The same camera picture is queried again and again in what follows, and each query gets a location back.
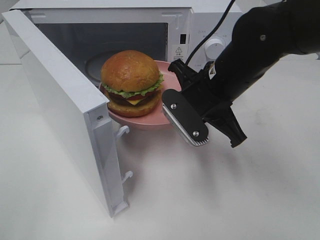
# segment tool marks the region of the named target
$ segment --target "sesame-free bun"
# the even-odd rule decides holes
[[[122,104],[110,97],[107,91],[104,92],[110,100],[107,103],[109,110],[119,116],[134,118],[149,114],[157,106],[161,99],[161,90],[156,91],[152,96],[147,97],[137,105]]]
[[[139,92],[154,85],[158,79],[157,63],[135,50],[116,53],[101,68],[101,82],[118,92]]]

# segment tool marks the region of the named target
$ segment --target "screw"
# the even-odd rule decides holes
[[[265,40],[266,40],[266,38],[267,38],[267,36],[266,36],[266,35],[264,35],[264,34],[263,34],[263,35],[260,35],[260,40],[261,40],[261,41],[265,41]]]

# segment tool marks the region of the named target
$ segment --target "top bun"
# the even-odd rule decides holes
[[[116,53],[101,68],[101,82],[118,92],[139,92],[154,85],[158,79],[156,62],[135,50]]]

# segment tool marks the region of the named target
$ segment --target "lettuce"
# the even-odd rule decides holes
[[[116,90],[112,89],[111,87],[107,86],[104,83],[102,83],[102,86],[109,93],[119,94],[122,97],[124,97],[125,99],[127,99],[127,98],[130,98],[132,96],[139,95],[139,94],[141,94],[142,96],[145,96],[146,93],[152,92],[155,89],[157,89],[163,81],[164,81],[164,75],[161,72],[159,72],[159,80],[154,85],[152,85],[151,87],[149,87],[147,89],[144,89],[142,91],[131,91],[131,92],[125,92],[125,91],[122,91],[122,90],[121,91],[116,91]]]

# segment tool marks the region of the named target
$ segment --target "hamburger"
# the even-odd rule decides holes
[[[111,56],[101,68],[101,85],[110,111],[123,117],[150,113],[161,99],[163,75],[148,55],[126,50]]]

